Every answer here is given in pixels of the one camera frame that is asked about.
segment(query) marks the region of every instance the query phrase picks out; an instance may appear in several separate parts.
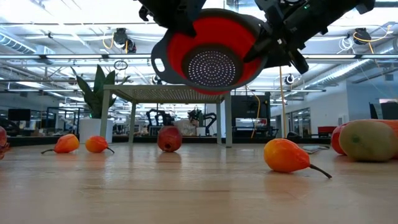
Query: ceiling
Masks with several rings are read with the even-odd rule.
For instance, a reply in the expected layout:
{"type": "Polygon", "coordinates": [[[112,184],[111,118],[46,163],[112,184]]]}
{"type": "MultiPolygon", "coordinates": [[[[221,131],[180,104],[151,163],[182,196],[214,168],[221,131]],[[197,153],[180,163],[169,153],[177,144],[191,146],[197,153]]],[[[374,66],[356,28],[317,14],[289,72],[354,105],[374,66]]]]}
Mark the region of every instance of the ceiling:
{"type": "MultiPolygon", "coordinates": [[[[239,6],[228,5],[225,0],[207,0],[205,8],[224,8],[250,14],[264,19],[262,11],[254,0],[239,1],[239,6]]],[[[0,33],[10,35],[20,43],[32,49],[46,46],[55,54],[123,54],[124,52],[111,45],[112,33],[116,28],[125,27],[127,34],[137,47],[137,53],[150,54],[153,46],[162,38],[165,29],[141,20],[138,11],[141,4],[133,0],[0,0],[0,33]]],[[[351,45],[343,39],[355,28],[365,27],[374,39],[384,37],[373,43],[378,45],[388,42],[398,34],[397,7],[377,7],[373,11],[359,15],[352,10],[338,19],[326,35],[316,35],[306,43],[303,54],[352,54],[369,52],[367,45],[351,45]]],[[[0,54],[19,54],[15,50],[0,45],[0,54]]],[[[104,70],[113,70],[115,60],[54,60],[53,65],[38,64],[33,60],[8,60],[2,66],[13,65],[20,68],[12,76],[0,72],[3,79],[67,79],[73,77],[70,65],[87,79],[94,79],[96,64],[102,64],[104,70]]],[[[118,73],[122,79],[131,76],[130,85],[150,84],[154,70],[146,59],[127,60],[129,67],[118,73]]],[[[323,72],[339,66],[343,62],[311,63],[310,71],[304,74],[300,82],[310,82],[323,72]]],[[[285,75],[291,73],[300,77],[294,67],[283,67],[285,75]]],[[[18,88],[32,88],[13,84],[18,88]]],[[[74,89],[76,85],[68,83],[51,83],[54,88],[74,89]]],[[[279,68],[268,68],[250,84],[250,88],[279,88],[279,68]]]]}

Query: white planter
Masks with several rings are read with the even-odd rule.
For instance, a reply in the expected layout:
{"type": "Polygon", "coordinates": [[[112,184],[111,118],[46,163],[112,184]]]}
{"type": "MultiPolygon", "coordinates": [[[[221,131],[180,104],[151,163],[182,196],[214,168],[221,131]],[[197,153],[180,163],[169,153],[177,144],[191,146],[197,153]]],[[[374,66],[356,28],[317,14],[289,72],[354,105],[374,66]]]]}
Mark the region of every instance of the white planter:
{"type": "MultiPolygon", "coordinates": [[[[91,136],[99,136],[101,130],[101,119],[83,118],[79,122],[80,144],[86,143],[91,136]]],[[[112,143],[113,121],[108,120],[106,125],[106,141],[112,143]]]]}

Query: robot arm in background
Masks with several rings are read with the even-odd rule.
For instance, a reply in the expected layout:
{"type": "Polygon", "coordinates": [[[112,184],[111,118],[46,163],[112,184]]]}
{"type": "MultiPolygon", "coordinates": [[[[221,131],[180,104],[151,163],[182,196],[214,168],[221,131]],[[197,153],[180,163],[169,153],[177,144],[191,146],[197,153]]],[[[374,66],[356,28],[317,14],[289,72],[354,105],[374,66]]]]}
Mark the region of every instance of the robot arm in background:
{"type": "MultiPolygon", "coordinates": [[[[193,21],[206,0],[138,0],[142,4],[140,17],[154,21],[167,29],[196,36],[193,21]]],[[[299,50],[317,33],[326,34],[328,26],[356,8],[360,14],[373,9],[376,0],[255,0],[265,12],[267,22],[259,24],[261,33],[244,57],[250,62],[267,55],[264,68],[293,65],[301,74],[308,64],[299,50]]]]}
{"type": "MultiPolygon", "coordinates": [[[[163,125],[164,125],[164,126],[172,126],[172,125],[173,125],[174,118],[171,117],[171,115],[167,114],[167,113],[166,113],[165,111],[163,111],[163,110],[151,109],[151,110],[149,110],[149,111],[146,113],[146,115],[147,115],[147,117],[148,117],[148,121],[149,121],[148,127],[152,126],[152,120],[151,120],[151,118],[150,118],[150,114],[151,114],[152,112],[156,112],[156,113],[158,113],[158,114],[160,114],[160,115],[162,116],[162,118],[163,118],[163,125]]],[[[159,126],[159,115],[155,115],[155,120],[156,120],[156,126],[159,126]]]]}
{"type": "Polygon", "coordinates": [[[210,123],[206,125],[205,133],[206,136],[210,136],[210,127],[217,120],[217,115],[215,113],[208,113],[203,115],[203,120],[211,119],[210,123]]]}

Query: wooden table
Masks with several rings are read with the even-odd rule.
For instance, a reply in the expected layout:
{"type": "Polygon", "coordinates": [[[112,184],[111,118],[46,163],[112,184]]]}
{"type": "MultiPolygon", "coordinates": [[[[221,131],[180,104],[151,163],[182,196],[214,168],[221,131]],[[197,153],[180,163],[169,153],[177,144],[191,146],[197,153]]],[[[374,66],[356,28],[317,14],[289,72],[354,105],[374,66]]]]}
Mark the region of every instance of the wooden table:
{"type": "Polygon", "coordinates": [[[116,151],[41,155],[14,148],[0,161],[0,223],[398,223],[398,162],[311,155],[333,175],[271,172],[262,145],[114,144],[116,151]]]}

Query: pear stem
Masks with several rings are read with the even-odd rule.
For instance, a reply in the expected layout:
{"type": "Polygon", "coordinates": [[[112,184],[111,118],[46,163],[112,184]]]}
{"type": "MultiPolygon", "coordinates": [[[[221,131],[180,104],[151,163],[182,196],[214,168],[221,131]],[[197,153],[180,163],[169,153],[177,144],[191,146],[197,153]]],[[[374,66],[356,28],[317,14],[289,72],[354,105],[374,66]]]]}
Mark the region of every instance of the pear stem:
{"type": "Polygon", "coordinates": [[[107,147],[106,149],[109,149],[114,154],[114,151],[110,147],[107,147]]]}
{"type": "Polygon", "coordinates": [[[47,149],[46,151],[42,151],[41,154],[45,154],[46,152],[53,152],[54,149],[47,149]]]}
{"type": "Polygon", "coordinates": [[[317,166],[314,166],[314,165],[310,164],[310,168],[311,168],[311,169],[315,169],[315,170],[321,172],[322,174],[324,174],[325,176],[327,176],[329,179],[331,178],[331,175],[330,175],[330,174],[328,174],[327,172],[321,170],[321,168],[319,168],[319,167],[317,167],[317,166]]]}

